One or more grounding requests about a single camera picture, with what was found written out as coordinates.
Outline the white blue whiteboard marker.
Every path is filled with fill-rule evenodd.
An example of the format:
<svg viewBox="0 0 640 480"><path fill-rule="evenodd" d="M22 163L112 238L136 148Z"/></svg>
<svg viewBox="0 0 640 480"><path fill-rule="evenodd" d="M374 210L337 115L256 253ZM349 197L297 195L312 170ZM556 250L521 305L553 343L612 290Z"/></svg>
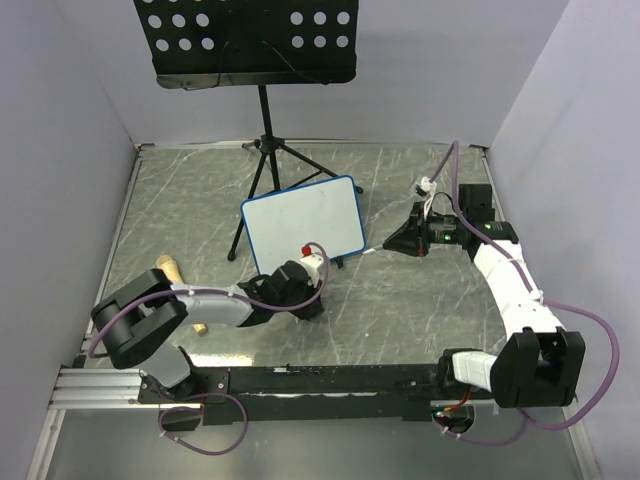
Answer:
<svg viewBox="0 0 640 480"><path fill-rule="evenodd" d="M368 255L380 251L383 249L383 244L376 245L375 247L368 248L362 252L362 255Z"/></svg>

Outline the blue framed whiteboard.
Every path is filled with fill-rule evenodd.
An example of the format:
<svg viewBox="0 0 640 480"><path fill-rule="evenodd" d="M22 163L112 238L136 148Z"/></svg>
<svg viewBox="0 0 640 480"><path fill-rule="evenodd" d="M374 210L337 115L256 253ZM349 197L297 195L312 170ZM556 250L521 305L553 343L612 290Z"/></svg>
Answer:
<svg viewBox="0 0 640 480"><path fill-rule="evenodd" d="M241 215L260 274L299 259L309 242L320 244L331 259L366 246L359 196L349 175L246 200Z"/></svg>

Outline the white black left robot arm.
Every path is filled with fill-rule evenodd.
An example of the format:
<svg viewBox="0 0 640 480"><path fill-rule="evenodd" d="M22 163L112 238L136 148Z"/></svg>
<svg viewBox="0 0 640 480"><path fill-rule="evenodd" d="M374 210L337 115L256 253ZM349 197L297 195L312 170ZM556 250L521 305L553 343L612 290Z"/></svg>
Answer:
<svg viewBox="0 0 640 480"><path fill-rule="evenodd" d="M169 337L183 325L220 324L248 328L277 313L311 320L323 312L321 292L328 279L319 254L288 261L269 275L258 275L227 288L193 287L170 280L160 269L146 271L94 306L97 330L88 355L103 345L116 369L148 374L161 395L184 402L203 388L182 347Z"/></svg>

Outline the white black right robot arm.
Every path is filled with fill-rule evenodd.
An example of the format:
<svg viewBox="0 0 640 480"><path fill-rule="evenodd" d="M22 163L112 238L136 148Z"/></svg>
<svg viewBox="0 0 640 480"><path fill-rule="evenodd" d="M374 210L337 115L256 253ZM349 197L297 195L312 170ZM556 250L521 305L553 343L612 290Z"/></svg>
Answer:
<svg viewBox="0 0 640 480"><path fill-rule="evenodd" d="M415 186L420 201L383 243L384 249L424 257L433 245L455 245L481 273L503 322L506 343L499 354L453 348L443 352L438 390L458 398L470 387L489 392L504 408L566 406L573 400L586 352L583 337L567 331L542 303L527 269L519 238L496 218L488 184L462 184L451 214L432 209L434 182Z"/></svg>

